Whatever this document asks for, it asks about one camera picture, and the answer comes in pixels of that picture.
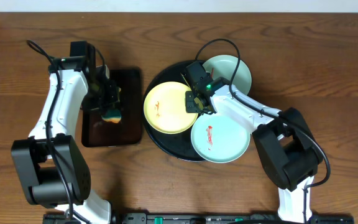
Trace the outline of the black rectangular tray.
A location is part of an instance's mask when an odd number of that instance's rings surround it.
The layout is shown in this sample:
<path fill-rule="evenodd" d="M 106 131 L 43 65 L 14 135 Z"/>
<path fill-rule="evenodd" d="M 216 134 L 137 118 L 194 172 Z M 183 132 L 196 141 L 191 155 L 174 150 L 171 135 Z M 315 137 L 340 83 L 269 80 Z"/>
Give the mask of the black rectangular tray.
<path fill-rule="evenodd" d="M 136 144 L 142 136 L 142 78 L 138 67 L 110 71 L 121 88 L 118 123 L 105 121 L 100 113 L 84 113 L 81 142 L 85 147 Z"/>

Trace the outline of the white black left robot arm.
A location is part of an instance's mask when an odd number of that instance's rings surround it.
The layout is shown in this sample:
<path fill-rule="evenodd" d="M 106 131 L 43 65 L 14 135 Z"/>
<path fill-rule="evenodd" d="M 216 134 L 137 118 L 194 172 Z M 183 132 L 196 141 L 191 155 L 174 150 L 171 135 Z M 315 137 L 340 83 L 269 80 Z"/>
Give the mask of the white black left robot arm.
<path fill-rule="evenodd" d="M 90 169 L 75 141 L 80 111 L 110 119 L 118 88 L 94 56 L 53 58 L 39 120 L 11 156 L 27 202 L 64 213 L 62 223 L 113 223 L 112 205 L 91 188 Z"/>

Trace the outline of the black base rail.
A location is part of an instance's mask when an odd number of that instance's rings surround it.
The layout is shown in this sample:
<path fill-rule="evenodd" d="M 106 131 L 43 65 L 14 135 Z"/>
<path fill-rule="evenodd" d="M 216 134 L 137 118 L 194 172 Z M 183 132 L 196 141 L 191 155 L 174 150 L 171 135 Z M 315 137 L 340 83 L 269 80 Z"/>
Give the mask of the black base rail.
<path fill-rule="evenodd" d="M 252 214 L 252 215 L 166 215 L 127 213 L 114 218 L 113 223 L 118 224 L 225 224 L 225 223 L 284 223 L 278 215 Z M 354 224 L 350 216 L 312 215 L 308 221 L 312 224 Z"/>

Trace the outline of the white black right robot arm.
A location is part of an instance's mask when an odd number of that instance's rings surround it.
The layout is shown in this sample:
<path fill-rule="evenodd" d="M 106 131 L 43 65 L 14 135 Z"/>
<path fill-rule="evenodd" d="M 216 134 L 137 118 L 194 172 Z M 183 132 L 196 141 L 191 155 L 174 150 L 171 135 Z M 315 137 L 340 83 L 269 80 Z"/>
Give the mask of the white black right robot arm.
<path fill-rule="evenodd" d="M 319 164 L 329 161 L 298 110 L 270 108 L 233 85 L 187 91 L 185 105 L 188 113 L 200 114 L 191 144 L 203 159 L 234 161 L 253 141 L 264 172 L 278 187 L 279 218 L 295 223 L 311 219 L 310 188 L 317 185 Z"/>

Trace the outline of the light green plate far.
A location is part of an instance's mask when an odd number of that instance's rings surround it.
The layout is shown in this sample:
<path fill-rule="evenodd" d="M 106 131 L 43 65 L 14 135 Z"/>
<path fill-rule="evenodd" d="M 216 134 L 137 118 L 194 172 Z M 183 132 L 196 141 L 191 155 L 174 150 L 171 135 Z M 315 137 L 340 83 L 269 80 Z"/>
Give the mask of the light green plate far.
<path fill-rule="evenodd" d="M 237 65 L 238 58 L 232 55 L 217 55 L 203 63 L 204 69 L 212 74 L 215 80 L 224 77 L 231 80 L 234 69 Z M 252 75 L 248 66 L 241 60 L 239 68 L 232 83 L 243 94 L 247 95 L 252 86 Z"/>

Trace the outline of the green yellow sponge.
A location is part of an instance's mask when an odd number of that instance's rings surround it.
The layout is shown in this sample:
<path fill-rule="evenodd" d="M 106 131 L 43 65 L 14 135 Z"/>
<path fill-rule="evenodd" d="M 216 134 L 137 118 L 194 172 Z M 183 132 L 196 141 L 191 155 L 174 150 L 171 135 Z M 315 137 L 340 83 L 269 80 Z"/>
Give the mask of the green yellow sponge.
<path fill-rule="evenodd" d="M 105 122 L 109 123 L 120 123 L 122 119 L 121 115 L 121 100 L 120 100 L 121 88 L 117 88 L 117 101 L 113 103 L 111 108 L 108 108 L 104 114 L 102 114 L 102 119 Z"/>

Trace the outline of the yellow plate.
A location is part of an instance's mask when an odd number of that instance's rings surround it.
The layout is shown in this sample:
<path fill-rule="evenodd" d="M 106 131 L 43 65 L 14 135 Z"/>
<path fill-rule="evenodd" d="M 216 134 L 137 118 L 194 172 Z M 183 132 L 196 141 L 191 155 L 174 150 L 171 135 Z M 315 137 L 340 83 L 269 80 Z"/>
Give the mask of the yellow plate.
<path fill-rule="evenodd" d="M 165 134 L 178 134 L 196 121 L 196 113 L 186 112 L 185 93 L 190 87 L 180 82 L 164 82 L 153 87 L 144 100 L 144 115 L 151 127 Z"/>

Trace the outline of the light blue plate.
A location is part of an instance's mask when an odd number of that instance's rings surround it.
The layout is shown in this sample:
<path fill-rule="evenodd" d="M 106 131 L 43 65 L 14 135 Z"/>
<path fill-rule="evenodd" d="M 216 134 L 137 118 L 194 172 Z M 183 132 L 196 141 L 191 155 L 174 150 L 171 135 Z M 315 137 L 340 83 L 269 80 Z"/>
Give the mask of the light blue plate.
<path fill-rule="evenodd" d="M 240 158 L 250 144 L 250 133 L 223 115 L 201 115 L 191 129 L 191 143 L 205 160 L 228 163 Z"/>

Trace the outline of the black round tray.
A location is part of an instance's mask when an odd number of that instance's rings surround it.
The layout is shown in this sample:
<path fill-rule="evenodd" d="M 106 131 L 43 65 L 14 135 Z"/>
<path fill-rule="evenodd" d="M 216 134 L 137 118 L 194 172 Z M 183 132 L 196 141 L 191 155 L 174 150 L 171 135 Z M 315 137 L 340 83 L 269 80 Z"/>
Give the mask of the black round tray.
<path fill-rule="evenodd" d="M 185 80 L 180 74 L 185 70 L 185 67 L 191 64 L 191 61 L 178 62 L 162 72 L 160 72 L 149 85 L 147 93 L 158 84 L 164 82 L 180 82 L 185 84 Z M 174 156 L 185 161 L 201 162 L 206 161 L 203 159 L 193 148 L 191 143 L 191 129 L 193 125 L 184 132 L 178 134 L 165 134 L 155 130 L 148 124 L 144 115 L 145 130 L 156 145 L 167 154 Z"/>

